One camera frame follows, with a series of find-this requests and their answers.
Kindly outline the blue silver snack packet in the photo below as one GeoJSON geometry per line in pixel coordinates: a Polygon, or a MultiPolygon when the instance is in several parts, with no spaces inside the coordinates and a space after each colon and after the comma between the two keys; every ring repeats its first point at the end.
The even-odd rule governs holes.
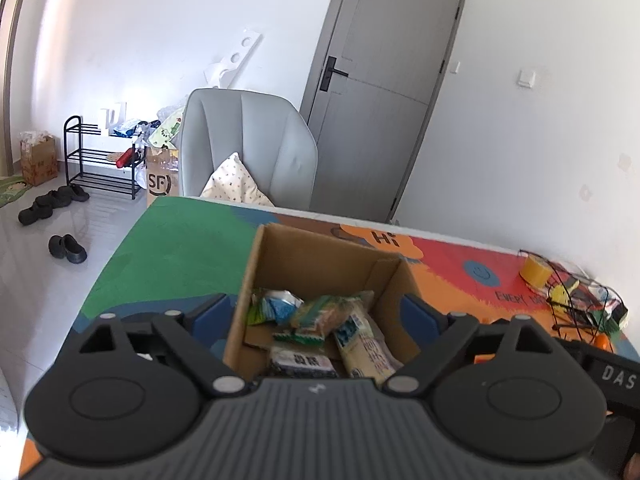
{"type": "Polygon", "coordinates": [[[246,325],[257,326],[266,323],[286,325],[303,303],[303,299],[288,290],[257,289],[250,300],[246,325]]]}

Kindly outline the yellow peanut snack packet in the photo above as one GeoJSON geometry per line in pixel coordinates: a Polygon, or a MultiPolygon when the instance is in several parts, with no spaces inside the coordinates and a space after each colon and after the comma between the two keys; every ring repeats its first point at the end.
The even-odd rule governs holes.
{"type": "Polygon", "coordinates": [[[364,290],[352,296],[324,295],[305,301],[288,321],[296,334],[324,338],[344,324],[356,307],[368,310],[373,304],[374,292],[364,290]]]}

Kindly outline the orange fruit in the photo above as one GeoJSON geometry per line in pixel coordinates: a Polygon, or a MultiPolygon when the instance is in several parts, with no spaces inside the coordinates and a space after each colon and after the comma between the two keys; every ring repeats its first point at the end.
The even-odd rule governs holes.
{"type": "Polygon", "coordinates": [[[607,334],[597,334],[594,338],[593,345],[603,351],[612,351],[613,347],[607,334]]]}

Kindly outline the yellow toy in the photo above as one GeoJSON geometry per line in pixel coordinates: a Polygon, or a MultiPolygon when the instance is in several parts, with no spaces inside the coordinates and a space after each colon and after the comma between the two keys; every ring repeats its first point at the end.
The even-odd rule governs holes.
{"type": "Polygon", "coordinates": [[[578,287],[579,282],[572,278],[566,282],[553,285],[548,291],[548,303],[554,308],[568,309],[572,306],[572,292],[578,287]]]}

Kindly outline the yellow tape roll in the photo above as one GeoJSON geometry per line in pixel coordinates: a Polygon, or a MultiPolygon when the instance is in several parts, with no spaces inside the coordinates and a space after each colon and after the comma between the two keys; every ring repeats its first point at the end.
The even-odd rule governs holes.
{"type": "Polygon", "coordinates": [[[543,258],[529,254],[526,256],[518,274],[529,287],[544,289],[553,274],[553,269],[543,258]]]}

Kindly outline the black power adapter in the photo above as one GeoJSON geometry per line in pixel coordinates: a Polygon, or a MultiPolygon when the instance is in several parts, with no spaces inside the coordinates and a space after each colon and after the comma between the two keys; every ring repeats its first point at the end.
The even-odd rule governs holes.
{"type": "Polygon", "coordinates": [[[611,322],[616,330],[622,330],[627,324],[628,309],[621,302],[611,312],[611,322]]]}

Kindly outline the beige snack packet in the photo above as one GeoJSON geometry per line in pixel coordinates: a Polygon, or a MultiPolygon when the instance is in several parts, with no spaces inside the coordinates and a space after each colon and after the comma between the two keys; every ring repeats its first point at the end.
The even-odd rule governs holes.
{"type": "Polygon", "coordinates": [[[353,308],[333,333],[345,370],[352,378],[370,378],[380,386],[402,367],[366,310],[353,308]]]}

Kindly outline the colourful table mat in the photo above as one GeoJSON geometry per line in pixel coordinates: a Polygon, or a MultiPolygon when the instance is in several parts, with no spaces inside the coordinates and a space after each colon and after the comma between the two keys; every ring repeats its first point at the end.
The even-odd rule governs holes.
{"type": "Polygon", "coordinates": [[[34,479],[554,479],[553,463],[511,464],[462,448],[424,402],[370,378],[280,378],[271,333],[245,317],[258,288],[304,299],[374,292],[372,318],[402,366],[420,352],[401,325],[413,294],[442,314],[483,324],[525,314],[552,335],[518,256],[426,234],[297,219],[292,214],[162,197],[142,214],[93,286],[71,333],[96,318],[180,310],[225,294],[227,336],[213,352],[228,374],[176,444],[126,464],[74,464],[41,454],[34,479]]]}

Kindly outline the dark snack packet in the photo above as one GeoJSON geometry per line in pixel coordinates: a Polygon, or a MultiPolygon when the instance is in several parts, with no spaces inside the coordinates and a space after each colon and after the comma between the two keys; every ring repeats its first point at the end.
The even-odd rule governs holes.
{"type": "Polygon", "coordinates": [[[291,378],[337,378],[331,360],[318,352],[274,346],[269,352],[273,374],[291,378]]]}

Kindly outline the black shoe pair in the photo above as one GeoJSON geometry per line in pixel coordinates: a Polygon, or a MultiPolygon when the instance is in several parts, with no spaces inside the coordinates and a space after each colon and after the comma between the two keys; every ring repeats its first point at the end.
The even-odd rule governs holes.
{"type": "Polygon", "coordinates": [[[73,202],[85,203],[89,198],[89,193],[80,185],[63,185],[57,190],[37,196],[32,206],[20,211],[17,219],[22,226],[30,226],[39,220],[51,218],[55,209],[68,207],[73,202]]]}

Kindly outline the black shoe rack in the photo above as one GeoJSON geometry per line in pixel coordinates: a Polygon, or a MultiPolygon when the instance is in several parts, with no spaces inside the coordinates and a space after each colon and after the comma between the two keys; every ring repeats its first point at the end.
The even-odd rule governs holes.
{"type": "Polygon", "coordinates": [[[107,151],[87,144],[97,136],[97,125],[78,116],[66,119],[63,126],[64,172],[67,185],[77,184],[90,190],[126,195],[135,200],[142,191],[137,170],[145,162],[146,149],[134,142],[126,151],[107,151]]]}

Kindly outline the SF cardboard box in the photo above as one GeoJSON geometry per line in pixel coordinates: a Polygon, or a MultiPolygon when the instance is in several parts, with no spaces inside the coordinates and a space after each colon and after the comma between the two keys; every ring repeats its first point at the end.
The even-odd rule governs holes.
{"type": "Polygon", "coordinates": [[[171,148],[148,148],[145,161],[148,205],[159,197],[179,196],[179,152],[171,148]]]}

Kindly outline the dotted cream cushion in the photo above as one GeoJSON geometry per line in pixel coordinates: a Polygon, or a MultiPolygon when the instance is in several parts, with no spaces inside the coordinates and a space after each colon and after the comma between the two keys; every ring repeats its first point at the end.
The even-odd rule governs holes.
{"type": "Polygon", "coordinates": [[[232,153],[209,177],[201,198],[224,202],[272,207],[273,203],[258,188],[238,153],[232,153]]]}

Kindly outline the small brown carton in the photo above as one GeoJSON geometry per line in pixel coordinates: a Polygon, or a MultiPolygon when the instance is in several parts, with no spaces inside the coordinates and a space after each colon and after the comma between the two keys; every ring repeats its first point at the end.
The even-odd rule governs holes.
{"type": "Polygon", "coordinates": [[[45,131],[20,134],[21,170],[25,181],[38,186],[58,176],[55,137],[45,131]]]}

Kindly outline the grey door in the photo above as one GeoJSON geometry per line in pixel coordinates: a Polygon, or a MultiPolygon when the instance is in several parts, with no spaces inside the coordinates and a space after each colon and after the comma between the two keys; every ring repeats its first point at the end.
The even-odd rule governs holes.
{"type": "Polygon", "coordinates": [[[300,112],[318,146],[311,208],[385,222],[410,176],[464,0],[330,0],[300,112]],[[349,77],[319,90],[329,56],[349,77]]]}

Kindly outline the white light switch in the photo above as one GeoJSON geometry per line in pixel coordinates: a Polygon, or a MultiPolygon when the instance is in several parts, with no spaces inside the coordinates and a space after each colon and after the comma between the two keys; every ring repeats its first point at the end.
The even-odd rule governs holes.
{"type": "Polygon", "coordinates": [[[536,73],[533,70],[520,70],[518,85],[523,88],[533,89],[536,82],[536,73]]]}

